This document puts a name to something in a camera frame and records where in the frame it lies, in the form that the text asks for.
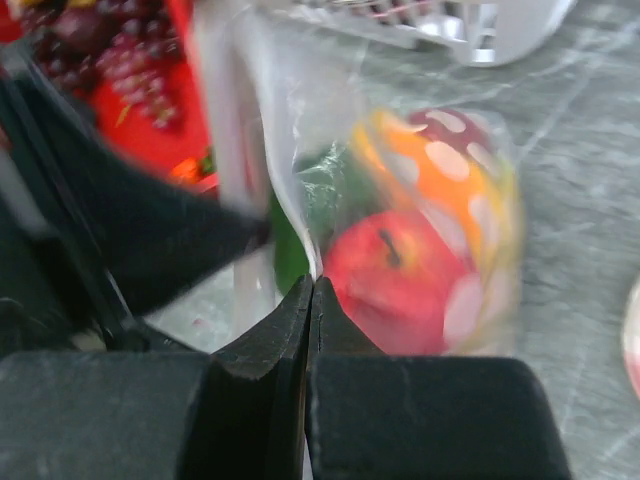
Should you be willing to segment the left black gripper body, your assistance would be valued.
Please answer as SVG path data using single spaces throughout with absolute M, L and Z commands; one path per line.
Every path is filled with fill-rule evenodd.
M 146 352 L 148 330 L 114 276 L 143 236 L 150 185 L 116 155 L 24 49 L 1 52 L 1 196 L 52 284 L 64 319 L 107 349 Z

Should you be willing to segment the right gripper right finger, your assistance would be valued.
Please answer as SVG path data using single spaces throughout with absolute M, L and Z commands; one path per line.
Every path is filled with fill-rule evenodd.
M 306 434 L 317 479 L 567 479 L 545 391 L 505 357 L 388 356 L 327 279 L 310 312 Z

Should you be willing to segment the green bell pepper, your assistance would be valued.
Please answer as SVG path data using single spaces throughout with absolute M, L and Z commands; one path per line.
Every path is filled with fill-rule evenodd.
M 343 144 L 334 142 L 317 153 L 298 157 L 293 172 L 300 185 L 298 205 L 322 254 L 348 227 L 386 205 L 371 177 Z M 309 262 L 277 198 L 272 197 L 270 203 L 275 282 L 285 295 L 298 277 L 308 273 Z

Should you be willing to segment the orange yellow mango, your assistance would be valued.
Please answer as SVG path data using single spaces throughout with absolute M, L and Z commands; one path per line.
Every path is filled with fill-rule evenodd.
M 498 123 L 486 119 L 494 142 L 493 167 L 487 170 L 447 143 L 418 133 L 408 116 L 378 108 L 356 123 L 350 142 L 356 158 L 398 206 L 425 200 L 435 213 L 460 227 L 477 267 L 486 272 L 520 260 L 523 214 L 508 142 Z

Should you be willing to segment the clear dotted zip bag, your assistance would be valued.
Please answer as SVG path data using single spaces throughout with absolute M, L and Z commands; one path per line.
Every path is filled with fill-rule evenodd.
M 247 329 L 272 312 L 294 286 L 282 295 L 275 282 L 272 197 L 277 198 L 301 240 L 309 262 L 308 273 L 298 279 L 327 279 L 331 283 L 324 275 L 323 260 L 328 251 L 320 252 L 298 205 L 300 185 L 293 168 L 300 156 L 317 153 L 334 142 L 343 144 L 385 199 L 386 205 L 378 213 L 415 211 L 432 221 L 447 220 L 456 226 L 443 214 L 433 212 L 425 200 L 410 207 L 394 204 L 356 158 L 350 142 L 356 123 L 378 108 L 403 117 L 413 112 L 402 114 L 370 101 L 355 63 L 339 58 L 314 35 L 286 25 L 255 1 L 196 2 L 189 37 L 208 123 L 215 136 L 222 200 L 266 220 L 270 227 L 267 244 L 253 259 L 234 268 L 234 319 L 239 329 Z M 478 324 L 466 340 L 442 354 L 511 354 L 521 261 L 522 254 L 517 263 L 483 272 L 473 260 L 484 293 Z

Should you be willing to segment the red faceted apple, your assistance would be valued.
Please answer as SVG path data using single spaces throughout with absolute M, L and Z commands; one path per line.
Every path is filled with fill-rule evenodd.
M 493 167 L 494 142 L 484 117 L 450 108 L 428 108 L 411 113 L 408 121 L 428 140 L 447 143 L 487 170 Z

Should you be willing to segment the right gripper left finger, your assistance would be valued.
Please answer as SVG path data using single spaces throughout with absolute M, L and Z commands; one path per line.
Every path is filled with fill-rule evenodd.
M 1 363 L 5 479 L 298 479 L 311 279 L 212 355 L 23 351 Z

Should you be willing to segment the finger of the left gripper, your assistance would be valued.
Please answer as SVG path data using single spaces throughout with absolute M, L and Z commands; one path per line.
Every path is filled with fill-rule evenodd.
M 163 307 L 268 241 L 266 220 L 115 152 L 36 67 L 29 69 L 29 110 L 44 137 L 47 176 L 134 315 Z

